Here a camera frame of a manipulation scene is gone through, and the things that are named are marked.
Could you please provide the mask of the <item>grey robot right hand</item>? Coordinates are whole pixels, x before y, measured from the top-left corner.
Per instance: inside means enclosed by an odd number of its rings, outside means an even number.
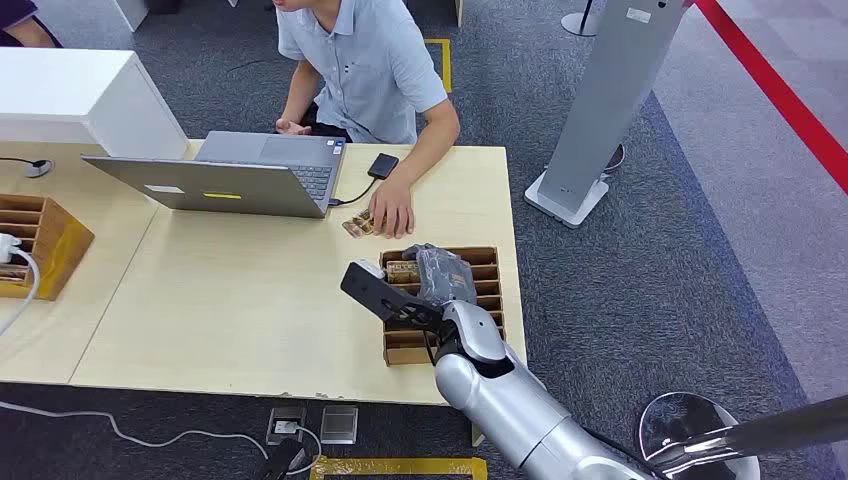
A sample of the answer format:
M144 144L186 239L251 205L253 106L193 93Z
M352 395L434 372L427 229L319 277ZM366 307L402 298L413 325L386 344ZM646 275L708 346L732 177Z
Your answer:
M402 259L416 262L420 283L418 298L435 306L455 300L476 304L471 265L459 255L427 243L405 249Z

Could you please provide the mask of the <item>person's left hand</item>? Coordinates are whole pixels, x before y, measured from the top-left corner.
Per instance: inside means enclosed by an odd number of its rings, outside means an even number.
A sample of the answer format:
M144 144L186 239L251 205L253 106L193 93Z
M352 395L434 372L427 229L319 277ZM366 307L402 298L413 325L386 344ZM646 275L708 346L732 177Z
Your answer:
M399 239L413 233L415 217L411 187L407 180L388 178L373 193L369 211L379 235Z

